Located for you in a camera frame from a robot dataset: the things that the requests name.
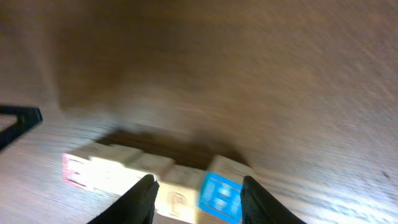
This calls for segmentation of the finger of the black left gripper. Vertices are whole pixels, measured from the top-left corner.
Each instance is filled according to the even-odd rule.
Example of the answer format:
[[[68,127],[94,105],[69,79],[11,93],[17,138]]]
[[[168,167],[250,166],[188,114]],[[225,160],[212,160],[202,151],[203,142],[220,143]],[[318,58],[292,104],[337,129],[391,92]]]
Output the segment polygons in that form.
[[[39,108],[28,106],[1,105],[1,115],[12,115],[16,121],[1,130],[1,151],[43,121]]]

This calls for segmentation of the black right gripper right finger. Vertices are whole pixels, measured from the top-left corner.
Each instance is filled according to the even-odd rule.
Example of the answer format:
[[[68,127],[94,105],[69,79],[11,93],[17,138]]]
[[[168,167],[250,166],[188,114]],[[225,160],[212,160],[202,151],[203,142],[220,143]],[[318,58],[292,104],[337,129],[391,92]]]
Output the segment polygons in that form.
[[[242,224],[305,224],[251,176],[241,190]]]

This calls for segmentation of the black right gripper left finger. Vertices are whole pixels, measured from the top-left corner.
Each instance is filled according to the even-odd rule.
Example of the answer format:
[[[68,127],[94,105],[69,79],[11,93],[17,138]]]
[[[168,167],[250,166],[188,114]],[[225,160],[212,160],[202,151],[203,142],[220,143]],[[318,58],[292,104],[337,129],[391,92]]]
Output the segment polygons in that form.
[[[152,224],[158,189],[158,181],[147,174],[88,224]]]

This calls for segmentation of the blue H wooden block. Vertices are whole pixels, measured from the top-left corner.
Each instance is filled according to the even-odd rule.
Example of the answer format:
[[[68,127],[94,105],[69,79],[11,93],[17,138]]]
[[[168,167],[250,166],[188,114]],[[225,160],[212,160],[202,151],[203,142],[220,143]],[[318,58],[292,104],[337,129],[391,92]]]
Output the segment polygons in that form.
[[[198,208],[228,223],[242,220],[241,189],[245,176],[255,176],[249,166],[217,155],[207,169],[198,198]]]

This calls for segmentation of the yellow bordered wooden block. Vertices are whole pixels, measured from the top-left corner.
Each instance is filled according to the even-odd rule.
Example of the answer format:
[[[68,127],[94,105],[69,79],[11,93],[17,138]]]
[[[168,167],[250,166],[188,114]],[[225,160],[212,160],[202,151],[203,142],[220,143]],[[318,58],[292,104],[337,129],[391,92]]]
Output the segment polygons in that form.
[[[205,171],[174,165],[160,181],[155,200],[159,215],[187,223],[197,221],[197,200]]]

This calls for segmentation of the red bordered wooden block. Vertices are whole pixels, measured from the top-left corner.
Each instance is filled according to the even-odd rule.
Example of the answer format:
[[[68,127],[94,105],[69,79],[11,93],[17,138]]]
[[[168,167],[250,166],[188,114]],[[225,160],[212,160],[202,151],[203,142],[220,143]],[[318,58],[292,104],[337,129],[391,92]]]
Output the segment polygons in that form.
[[[155,180],[162,178],[175,164],[169,157],[143,153],[136,160],[125,166],[124,180],[134,185],[145,175],[153,175]]]

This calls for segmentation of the red circle wooden block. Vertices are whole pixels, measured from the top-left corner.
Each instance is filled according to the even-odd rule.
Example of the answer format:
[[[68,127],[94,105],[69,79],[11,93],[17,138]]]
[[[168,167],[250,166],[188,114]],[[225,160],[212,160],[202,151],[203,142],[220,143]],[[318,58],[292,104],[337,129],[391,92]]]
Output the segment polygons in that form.
[[[93,142],[62,154],[62,177],[71,185],[84,190],[93,190],[91,157],[100,156],[109,146]]]

